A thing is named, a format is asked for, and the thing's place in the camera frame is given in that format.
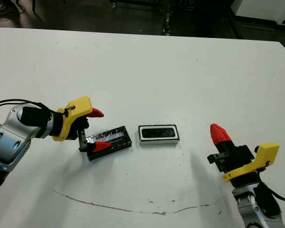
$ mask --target white table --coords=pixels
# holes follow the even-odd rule
[[[262,178],[285,196],[281,44],[0,28],[0,100],[56,109],[83,95],[105,114],[86,134],[125,125],[132,148],[89,163],[77,141],[33,140],[0,188],[0,228],[243,227],[231,184],[207,161],[211,123],[251,150],[280,144]],[[162,123],[177,125],[178,145],[141,147],[138,125]]]

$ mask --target gray floor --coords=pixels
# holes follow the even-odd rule
[[[66,4],[62,0],[36,0],[36,14],[32,0],[21,0],[20,4],[26,12],[0,21],[0,27],[161,35],[165,20],[160,8],[118,3],[112,9],[109,0],[66,0]],[[236,38],[220,8],[214,6],[210,11],[209,17],[201,12],[174,11],[171,35]],[[244,39],[279,41],[285,46],[285,31],[251,22],[234,23]]]

